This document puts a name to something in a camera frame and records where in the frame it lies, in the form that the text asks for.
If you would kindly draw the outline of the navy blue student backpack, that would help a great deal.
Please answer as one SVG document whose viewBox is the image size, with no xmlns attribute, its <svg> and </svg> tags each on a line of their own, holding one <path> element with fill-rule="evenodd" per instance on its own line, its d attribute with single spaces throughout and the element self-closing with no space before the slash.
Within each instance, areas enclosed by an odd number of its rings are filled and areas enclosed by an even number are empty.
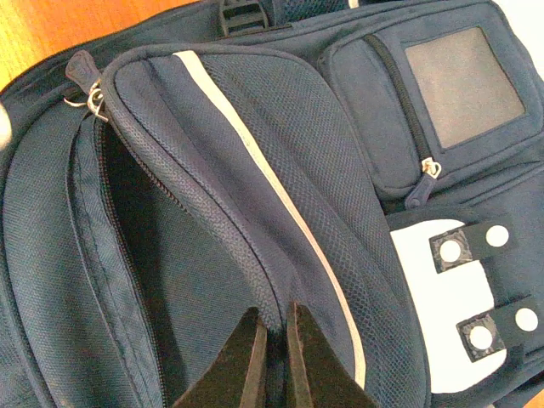
<svg viewBox="0 0 544 408">
<path fill-rule="evenodd" d="M 306 306 L 375 407 L 543 389 L 543 72 L 493 1 L 206 1 L 1 92 L 1 404 L 175 407 Z"/>
</svg>

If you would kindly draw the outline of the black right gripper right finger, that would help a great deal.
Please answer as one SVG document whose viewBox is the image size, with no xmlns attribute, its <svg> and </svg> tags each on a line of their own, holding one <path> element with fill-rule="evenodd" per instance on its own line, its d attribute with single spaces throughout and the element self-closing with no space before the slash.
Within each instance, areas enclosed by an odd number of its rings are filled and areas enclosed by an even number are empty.
<svg viewBox="0 0 544 408">
<path fill-rule="evenodd" d="M 288 407 L 359 407 L 377 403 L 344 369 L 309 309 L 292 303 L 286 324 Z"/>
</svg>

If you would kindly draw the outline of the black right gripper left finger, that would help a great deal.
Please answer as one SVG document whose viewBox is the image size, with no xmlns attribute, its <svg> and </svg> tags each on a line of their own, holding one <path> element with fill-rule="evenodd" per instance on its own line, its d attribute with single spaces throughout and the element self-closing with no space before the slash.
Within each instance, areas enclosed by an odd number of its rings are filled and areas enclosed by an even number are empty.
<svg viewBox="0 0 544 408">
<path fill-rule="evenodd" d="M 267 329 L 249 308 L 216 360 L 173 404 L 178 408 L 264 407 Z"/>
</svg>

